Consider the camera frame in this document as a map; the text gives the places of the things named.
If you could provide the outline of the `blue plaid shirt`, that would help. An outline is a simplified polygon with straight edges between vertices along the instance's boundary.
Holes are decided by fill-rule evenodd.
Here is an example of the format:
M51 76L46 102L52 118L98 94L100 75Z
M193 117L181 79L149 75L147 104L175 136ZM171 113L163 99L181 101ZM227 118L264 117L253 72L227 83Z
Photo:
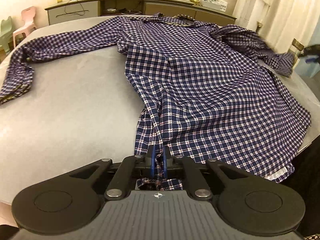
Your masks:
M157 13L33 39L13 53L1 103L30 90L30 62L109 46L126 56L125 76L144 103L135 154L156 148L155 176L139 179L139 189L182 189L180 179L164 178L163 150L197 163L216 159L278 183L294 172L311 115L279 79L292 74L293 54L277 54L233 24Z

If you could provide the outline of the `long grey tv cabinet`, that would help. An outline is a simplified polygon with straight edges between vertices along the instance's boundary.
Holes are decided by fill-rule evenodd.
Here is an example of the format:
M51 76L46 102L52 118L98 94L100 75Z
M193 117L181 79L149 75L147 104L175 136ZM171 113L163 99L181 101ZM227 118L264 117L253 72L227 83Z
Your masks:
M187 0L69 0L46 8L50 25L71 20L115 15L188 15L219 26L234 24L236 18L223 11Z

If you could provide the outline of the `white box on cabinet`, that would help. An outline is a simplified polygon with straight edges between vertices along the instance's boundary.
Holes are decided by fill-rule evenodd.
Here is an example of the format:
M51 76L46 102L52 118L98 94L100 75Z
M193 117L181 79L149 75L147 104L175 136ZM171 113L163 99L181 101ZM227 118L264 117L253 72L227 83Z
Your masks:
M227 9L228 3L223 0L200 0L201 5L204 7L208 7L214 10L225 12Z

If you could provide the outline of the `glass tea bottle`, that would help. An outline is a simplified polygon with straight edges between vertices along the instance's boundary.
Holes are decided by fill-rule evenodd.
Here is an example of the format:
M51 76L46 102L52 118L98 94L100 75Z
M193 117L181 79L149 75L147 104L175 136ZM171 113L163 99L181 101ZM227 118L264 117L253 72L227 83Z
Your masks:
M297 39L293 39L291 42L291 45L288 49L288 52L293 54L293 67L296 65L298 61L298 56L301 54L301 52L304 49L304 45L301 44Z

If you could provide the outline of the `pink plastic child chair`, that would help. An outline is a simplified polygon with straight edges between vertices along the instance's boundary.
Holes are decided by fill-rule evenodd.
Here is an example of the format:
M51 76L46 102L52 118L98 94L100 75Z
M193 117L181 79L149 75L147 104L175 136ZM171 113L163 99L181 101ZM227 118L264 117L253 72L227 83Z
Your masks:
M34 22L34 17L36 15L36 7L28 7L21 11L21 18L24 25L12 33L14 48L16 47L16 37L20 34L28 36L33 30L37 29Z

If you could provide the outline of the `green plastic child chair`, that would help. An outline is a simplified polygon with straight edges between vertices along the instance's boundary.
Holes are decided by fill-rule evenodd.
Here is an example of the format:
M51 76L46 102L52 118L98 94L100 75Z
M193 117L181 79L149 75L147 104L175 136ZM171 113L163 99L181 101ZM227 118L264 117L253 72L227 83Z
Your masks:
M1 40L1 46L3 47L6 55L10 53L9 42L10 42L10 39L12 38L13 31L14 30L12 26L11 16L9 16L6 20L1 21L0 40Z

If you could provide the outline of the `cream curtain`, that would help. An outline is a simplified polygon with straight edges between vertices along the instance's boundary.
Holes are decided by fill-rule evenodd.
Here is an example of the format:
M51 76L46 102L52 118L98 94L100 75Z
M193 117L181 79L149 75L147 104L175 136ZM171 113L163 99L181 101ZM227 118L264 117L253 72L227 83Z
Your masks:
M258 34L275 51L293 40L307 46L319 19L319 0L237 0L235 23Z

